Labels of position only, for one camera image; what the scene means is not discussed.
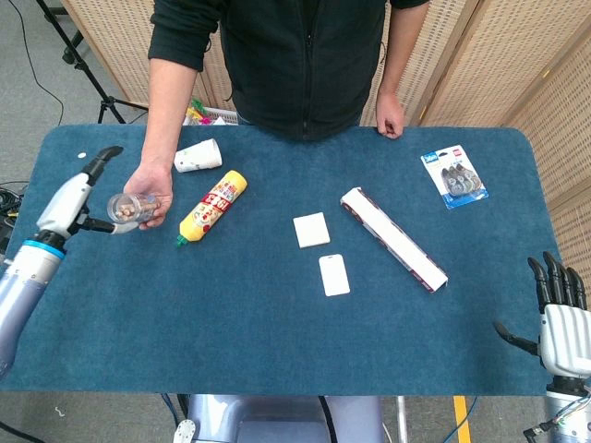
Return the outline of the person's right hand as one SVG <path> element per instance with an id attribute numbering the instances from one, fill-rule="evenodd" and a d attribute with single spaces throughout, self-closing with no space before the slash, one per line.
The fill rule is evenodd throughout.
<path id="1" fill-rule="evenodd" d="M 168 163 L 141 162 L 124 186 L 124 192 L 154 196 L 159 201 L 152 218 L 139 225 L 140 230 L 160 226 L 173 203 L 172 166 Z"/>

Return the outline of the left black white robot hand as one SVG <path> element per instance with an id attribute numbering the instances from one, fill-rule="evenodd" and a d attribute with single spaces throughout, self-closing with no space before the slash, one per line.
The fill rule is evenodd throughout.
<path id="1" fill-rule="evenodd" d="M 128 233 L 139 226 L 137 221 L 112 223 L 93 219 L 87 201 L 91 190 L 113 157 L 123 152 L 120 146 L 102 149 L 82 170 L 63 183 L 54 193 L 36 225 L 34 240 L 62 249 L 66 240 L 79 230 L 108 234 Z"/>

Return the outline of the person's left hand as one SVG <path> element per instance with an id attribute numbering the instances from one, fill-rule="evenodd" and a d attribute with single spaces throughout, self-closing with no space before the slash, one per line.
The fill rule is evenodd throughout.
<path id="1" fill-rule="evenodd" d="M 404 109 L 393 92 L 379 92 L 376 123 L 380 135 L 397 139 L 404 132 Z"/>

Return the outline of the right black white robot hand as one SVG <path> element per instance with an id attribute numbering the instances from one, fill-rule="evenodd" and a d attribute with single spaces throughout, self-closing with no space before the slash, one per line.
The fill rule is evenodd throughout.
<path id="1" fill-rule="evenodd" d="M 585 284 L 579 273 L 566 268 L 550 252 L 543 263 L 530 257 L 539 312 L 539 338 L 530 341 L 493 323 L 497 334 L 510 345 L 540 360 L 554 377 L 569 384 L 590 377 L 590 311 Z"/>

